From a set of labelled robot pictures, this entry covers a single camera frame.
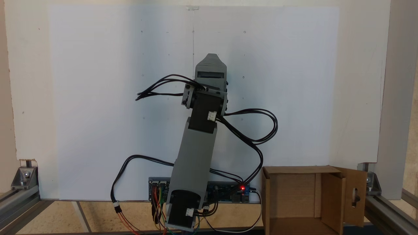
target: cable bundle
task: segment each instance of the cable bundle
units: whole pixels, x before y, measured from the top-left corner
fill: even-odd
[[[186,80],[173,79],[173,78],[169,78],[169,77],[181,77],[181,78],[184,78]],[[185,76],[179,75],[179,74],[170,74],[170,75],[167,75],[167,76],[163,77],[162,79],[158,80],[152,86],[145,89],[145,91],[137,93],[138,97],[135,99],[135,101],[146,98],[146,97],[150,97],[150,96],[156,96],[156,95],[183,96],[183,93],[157,93],[157,92],[153,92],[153,90],[157,89],[158,87],[160,87],[164,84],[170,83],[170,82],[183,82],[183,83],[189,84],[191,86],[194,86],[197,89],[205,89],[204,86],[200,85],[198,82],[196,82],[196,81],[194,81],[194,80],[192,80],[188,77],[185,77]]]

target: box flap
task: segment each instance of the box flap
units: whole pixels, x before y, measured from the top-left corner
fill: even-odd
[[[346,179],[344,222],[363,227],[367,172],[338,168]]]
[[[264,166],[266,177],[273,174],[339,173],[333,166]]]
[[[261,201],[263,202],[261,212],[263,213],[264,234],[270,235],[270,180],[263,175],[261,181]]]
[[[346,179],[322,174],[321,220],[324,224],[342,234]]]
[[[336,232],[316,218],[270,220],[270,233],[280,235],[335,235]]]

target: wire connector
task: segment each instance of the wire connector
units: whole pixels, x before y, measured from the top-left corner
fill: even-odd
[[[113,207],[115,208],[116,214],[117,213],[122,213],[122,209],[120,208],[120,205],[119,205],[118,201],[113,203]]]

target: white wall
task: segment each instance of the white wall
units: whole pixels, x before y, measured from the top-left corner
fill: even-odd
[[[16,160],[15,127],[10,90],[4,4],[0,2],[0,193],[10,190],[19,167]]]
[[[43,198],[58,198],[56,127],[49,46],[49,4],[133,4],[141,1],[6,0],[10,82],[18,159],[35,159]],[[339,6],[340,21],[330,156],[335,165],[355,168],[377,160],[390,0],[154,1],[176,5]],[[380,84],[368,79],[379,76]],[[372,86],[368,92],[359,87]],[[357,148],[368,142],[372,148]]]

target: white backdrop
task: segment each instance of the white backdrop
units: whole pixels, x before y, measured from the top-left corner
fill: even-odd
[[[208,53],[227,65],[228,110],[260,107],[278,117],[276,137],[260,147],[265,165],[329,164],[338,20],[338,8],[51,7],[60,199],[108,199],[132,154],[174,162],[190,111],[179,97],[135,102],[135,94],[170,73],[192,77]],[[272,128],[260,115],[228,119],[255,138]],[[246,178],[258,162],[220,125],[213,168]],[[147,200],[148,177],[170,174],[132,161],[116,196]]]
[[[261,146],[265,165],[330,163],[355,168],[359,162],[377,160],[389,0],[163,1],[163,5],[159,5],[162,8],[151,10],[155,6],[147,5],[147,11],[141,10],[143,5],[130,1],[115,3],[6,1],[17,158],[38,162],[42,198],[109,200],[111,182],[129,155],[142,153],[174,161],[182,132],[174,133],[183,129],[186,119],[181,115],[187,117],[190,111],[174,98],[159,100],[155,97],[134,102],[135,93],[168,73],[192,76],[194,65],[213,51],[217,51],[228,66],[229,111],[250,104],[270,108],[278,115],[280,134],[271,143]],[[164,4],[201,6],[199,10],[186,11],[183,6]],[[268,5],[270,7],[264,10],[277,11],[277,14],[273,18],[273,13],[263,12],[263,8],[257,10],[258,7],[240,14],[237,9],[242,8],[202,6],[207,4]],[[283,5],[299,8],[292,12],[294,8],[280,7]],[[230,12],[213,17],[211,10]],[[285,23],[282,17],[291,16],[287,13],[298,17]],[[327,17],[334,14],[337,16],[332,22],[332,18]],[[152,24],[143,24],[144,19],[141,23],[142,15]],[[243,20],[235,23],[236,19],[230,18],[220,22],[229,15]],[[210,24],[202,24],[202,19],[208,16]],[[264,27],[262,19],[268,18],[275,21],[270,22],[274,30],[266,30],[267,37],[260,37]],[[326,22],[317,24],[318,20]],[[302,28],[286,28],[289,23]],[[333,23],[337,26],[334,32]],[[167,30],[172,26],[185,33]],[[312,30],[330,34],[304,34]],[[197,42],[199,37],[211,40]],[[328,38],[317,44],[295,46],[306,37],[311,37],[312,42]],[[194,43],[188,42],[190,39],[194,39]],[[290,44],[287,47],[276,45],[282,41]],[[298,48],[306,50],[303,56],[290,54]],[[267,52],[268,56],[251,53],[248,56],[246,51]],[[313,56],[311,53],[316,51],[319,54]],[[271,58],[280,60],[281,54],[287,54],[281,61],[283,64],[271,65]],[[334,56],[333,65],[319,59],[324,56],[328,59]],[[241,82],[245,78],[248,84]],[[265,85],[267,79],[274,78]],[[326,83],[318,92],[313,89],[317,82]],[[277,102],[258,96],[268,96],[268,92],[275,92]],[[327,94],[332,97],[325,100]],[[323,109],[323,116],[319,115],[318,108]],[[241,129],[251,123],[250,129],[244,130],[248,135],[261,136],[271,127],[267,119],[241,118],[243,120],[229,119]],[[281,145],[280,152],[272,153],[276,145]],[[257,163],[257,155],[225,129],[219,132],[215,151],[213,167],[242,176],[248,174],[246,167]],[[151,162],[133,161],[121,179],[116,196],[118,199],[145,199],[146,178],[157,173],[169,176],[170,171],[169,167]]]

